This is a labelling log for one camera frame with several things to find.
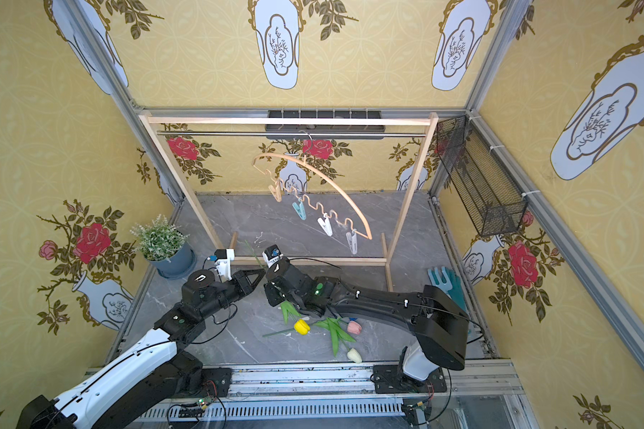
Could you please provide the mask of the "yellow artificial tulip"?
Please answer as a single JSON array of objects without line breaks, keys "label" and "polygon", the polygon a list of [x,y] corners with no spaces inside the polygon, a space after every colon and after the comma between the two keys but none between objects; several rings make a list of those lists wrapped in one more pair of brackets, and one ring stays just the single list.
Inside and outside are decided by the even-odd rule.
[{"label": "yellow artificial tulip", "polygon": [[[248,241],[244,240],[243,243],[248,248],[248,250],[250,250],[250,253],[252,253],[253,258],[256,260],[256,262],[261,268],[263,269],[269,268],[267,267],[267,264],[263,260],[262,255],[258,257],[256,254],[256,251]],[[286,325],[289,324],[289,319],[292,316],[296,318],[296,321],[293,324],[292,331],[298,332],[298,334],[300,335],[307,335],[311,331],[311,326],[307,323],[307,318],[303,317],[299,313],[299,311],[293,306],[293,304],[290,303],[287,299],[283,299],[279,303],[279,307],[281,309],[284,323]]]}]

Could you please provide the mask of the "white artificial tulip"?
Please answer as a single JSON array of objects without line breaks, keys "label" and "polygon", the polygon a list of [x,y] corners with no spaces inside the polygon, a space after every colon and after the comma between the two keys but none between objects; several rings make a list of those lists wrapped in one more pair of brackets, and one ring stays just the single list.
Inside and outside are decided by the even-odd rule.
[{"label": "white artificial tulip", "polygon": [[358,352],[358,350],[356,350],[356,348],[352,346],[352,344],[355,343],[354,337],[352,337],[350,334],[347,334],[347,332],[343,330],[343,328],[341,328],[338,332],[332,331],[329,333],[332,344],[332,352],[334,356],[338,354],[340,346],[343,345],[346,350],[347,359],[356,364],[361,364],[363,362],[361,354]]}]

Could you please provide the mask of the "pink artificial tulip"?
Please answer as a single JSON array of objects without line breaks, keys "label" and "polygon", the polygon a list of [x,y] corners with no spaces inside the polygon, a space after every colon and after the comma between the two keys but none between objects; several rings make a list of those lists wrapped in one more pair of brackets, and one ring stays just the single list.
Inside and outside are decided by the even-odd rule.
[{"label": "pink artificial tulip", "polygon": [[317,325],[317,323],[318,322],[315,323],[316,327],[326,329],[329,332],[332,332],[332,331],[338,332],[343,326],[345,327],[345,331],[347,332],[347,334],[359,335],[361,333],[361,331],[362,331],[361,325],[359,323],[355,322],[354,320],[351,320],[349,325],[341,325],[341,326],[339,326],[339,325],[331,325],[331,326],[329,326],[329,328],[320,327],[319,325]]}]

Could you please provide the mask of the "wooden arched clip hanger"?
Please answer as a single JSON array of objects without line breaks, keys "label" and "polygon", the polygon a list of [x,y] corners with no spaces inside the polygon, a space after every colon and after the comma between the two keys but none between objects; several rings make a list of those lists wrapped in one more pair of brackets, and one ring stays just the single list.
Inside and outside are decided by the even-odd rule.
[{"label": "wooden arched clip hanger", "polygon": [[[252,166],[268,178],[268,191],[275,201],[291,198],[300,220],[305,221],[314,214],[319,228],[328,237],[334,235],[336,228],[342,229],[355,256],[359,239],[371,241],[374,236],[360,207],[336,183],[341,174],[332,162],[350,154],[349,144],[335,139],[275,139],[259,145],[259,155],[252,160]],[[311,196],[309,184],[313,179],[337,193],[350,207],[352,215],[341,216],[334,207]]]}]

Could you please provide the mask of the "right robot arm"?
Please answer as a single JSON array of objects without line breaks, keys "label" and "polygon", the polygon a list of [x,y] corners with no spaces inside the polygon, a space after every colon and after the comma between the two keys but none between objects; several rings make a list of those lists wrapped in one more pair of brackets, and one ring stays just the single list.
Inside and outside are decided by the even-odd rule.
[{"label": "right robot arm", "polygon": [[418,351],[402,359],[407,377],[422,382],[436,366],[464,370],[470,318],[437,287],[403,293],[361,288],[334,277],[312,278],[286,257],[268,264],[267,280],[273,307],[287,301],[306,316],[368,319],[412,334]]}]

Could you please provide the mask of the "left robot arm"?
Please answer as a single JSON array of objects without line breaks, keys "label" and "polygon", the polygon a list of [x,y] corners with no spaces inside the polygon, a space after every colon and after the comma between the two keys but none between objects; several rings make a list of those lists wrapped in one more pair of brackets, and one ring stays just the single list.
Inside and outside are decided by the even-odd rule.
[{"label": "left robot arm", "polygon": [[182,298],[122,355],[71,390],[27,404],[20,428],[124,428],[162,400],[200,388],[203,364],[186,352],[206,321],[254,292],[263,269],[220,281],[209,269],[189,275]]}]

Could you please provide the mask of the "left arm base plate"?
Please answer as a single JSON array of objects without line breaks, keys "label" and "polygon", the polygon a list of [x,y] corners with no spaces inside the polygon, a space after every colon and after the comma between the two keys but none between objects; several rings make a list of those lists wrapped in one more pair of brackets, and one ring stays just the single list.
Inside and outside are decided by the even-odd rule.
[{"label": "left arm base plate", "polygon": [[202,368],[198,389],[195,391],[200,397],[226,398],[233,380],[232,368],[217,366],[216,368]]}]

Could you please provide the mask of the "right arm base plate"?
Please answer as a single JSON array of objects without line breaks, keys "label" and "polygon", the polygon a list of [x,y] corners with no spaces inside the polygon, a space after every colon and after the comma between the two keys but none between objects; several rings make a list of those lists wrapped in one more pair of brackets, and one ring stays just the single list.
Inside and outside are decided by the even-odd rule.
[{"label": "right arm base plate", "polygon": [[446,393],[447,381],[441,368],[433,371],[424,382],[416,381],[401,372],[398,364],[375,365],[370,381],[375,393]]}]

